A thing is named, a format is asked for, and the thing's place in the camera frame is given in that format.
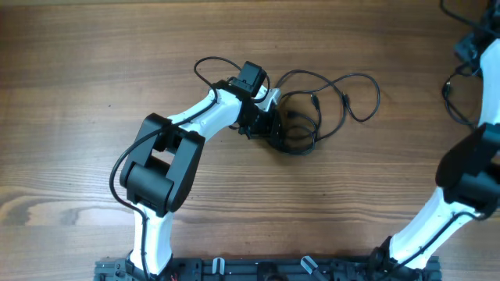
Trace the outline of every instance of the black mounting rail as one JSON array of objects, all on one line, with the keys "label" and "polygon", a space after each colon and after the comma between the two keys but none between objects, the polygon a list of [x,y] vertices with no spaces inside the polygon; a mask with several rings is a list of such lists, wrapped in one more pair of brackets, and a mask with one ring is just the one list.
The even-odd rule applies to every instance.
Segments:
[{"label": "black mounting rail", "polygon": [[[174,258],[155,281],[372,281],[384,272],[368,275],[368,257],[302,259]],[[142,281],[142,271],[125,258],[95,263],[94,281]],[[415,281],[441,281],[438,257],[431,257]],[[384,281],[405,280],[388,277]]]}]

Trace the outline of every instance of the table surface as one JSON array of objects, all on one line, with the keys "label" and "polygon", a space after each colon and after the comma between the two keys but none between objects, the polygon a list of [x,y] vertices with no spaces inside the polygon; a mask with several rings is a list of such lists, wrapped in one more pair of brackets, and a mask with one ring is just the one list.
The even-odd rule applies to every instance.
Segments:
[{"label": "table surface", "polygon": [[[482,7],[462,10],[477,18]],[[348,117],[305,157],[220,131],[176,213],[175,256],[369,254],[423,207],[441,157],[469,133],[440,94],[459,63],[453,45],[469,30],[431,0],[1,9],[0,280],[89,280],[95,261],[128,253],[133,214],[113,200],[110,169],[144,117],[205,97],[192,67],[208,55],[257,63],[273,82],[291,69],[368,73],[382,101],[370,121]],[[222,62],[201,72],[236,75]],[[321,85],[294,76],[282,90]],[[457,105],[477,115],[480,80],[454,85]],[[338,86],[357,115],[373,109],[366,80]],[[331,90],[318,97],[326,133],[340,103]],[[287,106],[313,114],[308,99]],[[498,279],[498,231],[494,216],[454,234],[437,252],[445,280]]]}]

